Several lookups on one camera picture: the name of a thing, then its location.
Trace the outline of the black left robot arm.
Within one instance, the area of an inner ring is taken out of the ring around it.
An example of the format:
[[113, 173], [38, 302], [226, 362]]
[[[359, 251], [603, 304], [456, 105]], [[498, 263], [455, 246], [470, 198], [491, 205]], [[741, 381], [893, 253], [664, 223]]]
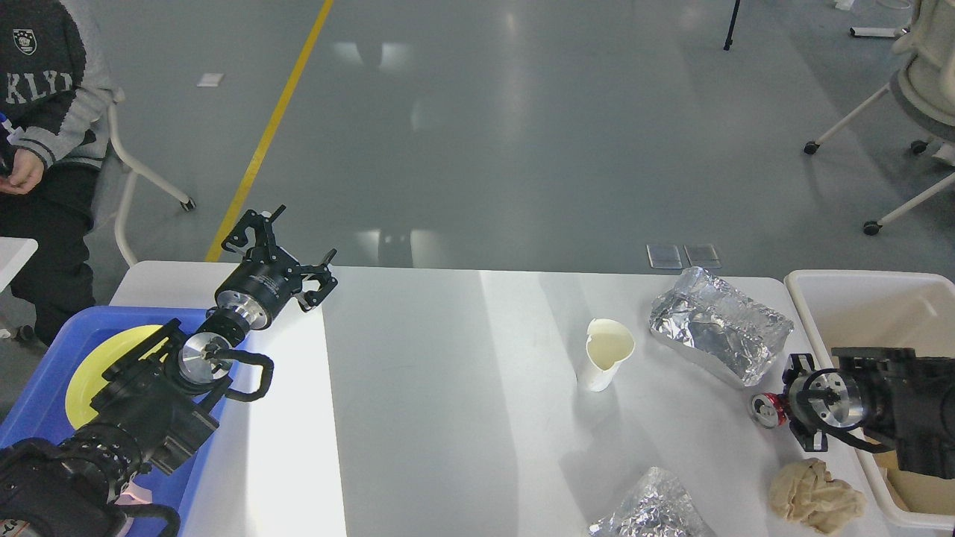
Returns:
[[291, 299], [309, 312], [337, 285], [336, 249], [304, 265], [278, 245], [273, 224], [281, 213], [248, 210], [239, 218], [222, 247], [245, 255], [194, 333], [174, 318], [120, 354], [101, 373], [95, 415], [64, 441], [34, 436], [2, 450], [3, 535], [117, 536], [140, 518], [163, 521], [161, 536], [180, 532], [174, 507], [122, 504], [122, 494], [140, 474], [171, 474], [189, 461], [219, 427], [219, 401], [265, 397], [275, 365], [241, 350], [242, 341], [272, 326]]

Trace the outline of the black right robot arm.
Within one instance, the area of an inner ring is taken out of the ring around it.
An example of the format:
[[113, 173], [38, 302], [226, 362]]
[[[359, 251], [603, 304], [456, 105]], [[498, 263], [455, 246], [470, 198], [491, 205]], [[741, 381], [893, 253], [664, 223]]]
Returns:
[[894, 452], [898, 468], [954, 476], [953, 360], [911, 348], [842, 347], [833, 367], [792, 354], [782, 375], [781, 408], [808, 453], [829, 439], [870, 454]]

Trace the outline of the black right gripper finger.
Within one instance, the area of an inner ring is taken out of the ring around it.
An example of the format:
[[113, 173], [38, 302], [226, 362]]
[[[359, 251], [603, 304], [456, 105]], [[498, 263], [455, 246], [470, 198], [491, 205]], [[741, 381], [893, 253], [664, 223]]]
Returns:
[[811, 353], [792, 353], [782, 374], [783, 382], [795, 382], [797, 378], [808, 377], [815, 371], [815, 360]]
[[827, 435], [821, 429], [802, 424], [800, 421], [790, 421], [790, 431], [805, 452], [823, 453], [828, 451]]

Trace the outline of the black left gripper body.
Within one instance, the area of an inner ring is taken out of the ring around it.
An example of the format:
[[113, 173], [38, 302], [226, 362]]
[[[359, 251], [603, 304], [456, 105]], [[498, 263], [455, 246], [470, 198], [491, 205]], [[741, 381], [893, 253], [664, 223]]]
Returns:
[[313, 290], [303, 290], [310, 270], [287, 254], [244, 259], [216, 292], [216, 330], [265, 330], [296, 299], [314, 308]]

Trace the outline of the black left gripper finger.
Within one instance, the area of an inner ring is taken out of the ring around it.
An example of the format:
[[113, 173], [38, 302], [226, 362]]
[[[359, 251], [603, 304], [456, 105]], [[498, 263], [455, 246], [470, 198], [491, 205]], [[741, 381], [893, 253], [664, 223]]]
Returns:
[[229, 254], [243, 254], [245, 260], [276, 260], [280, 248], [273, 224], [286, 209], [286, 205], [280, 205], [269, 214], [246, 210], [222, 240], [222, 250]]
[[295, 299], [303, 313], [320, 306], [337, 286], [338, 280], [331, 271], [331, 262], [337, 254], [337, 249], [331, 249], [317, 266], [295, 266]]

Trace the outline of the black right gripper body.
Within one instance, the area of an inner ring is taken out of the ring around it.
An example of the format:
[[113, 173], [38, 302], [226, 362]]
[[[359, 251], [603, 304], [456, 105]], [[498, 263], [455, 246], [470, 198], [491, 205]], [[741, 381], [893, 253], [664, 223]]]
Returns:
[[846, 371], [791, 367], [783, 373], [783, 386], [786, 417], [795, 434], [851, 431], [869, 417], [862, 381]]

